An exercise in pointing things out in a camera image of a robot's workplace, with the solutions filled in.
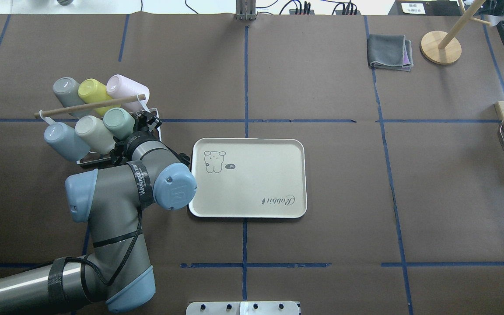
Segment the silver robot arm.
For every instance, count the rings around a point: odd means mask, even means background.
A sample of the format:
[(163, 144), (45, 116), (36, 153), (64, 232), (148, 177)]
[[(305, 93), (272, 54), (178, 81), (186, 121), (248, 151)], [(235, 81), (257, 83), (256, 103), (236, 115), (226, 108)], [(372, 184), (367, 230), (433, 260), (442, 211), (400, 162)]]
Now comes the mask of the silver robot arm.
[(94, 252), (0, 279), (0, 315), (68, 313), (103, 301), (112, 313), (152, 299), (155, 277), (142, 231), (143, 210), (177, 210), (194, 198), (188, 166), (151, 131), (123, 143), (124, 165), (74, 174), (65, 182), (74, 221), (88, 223)]

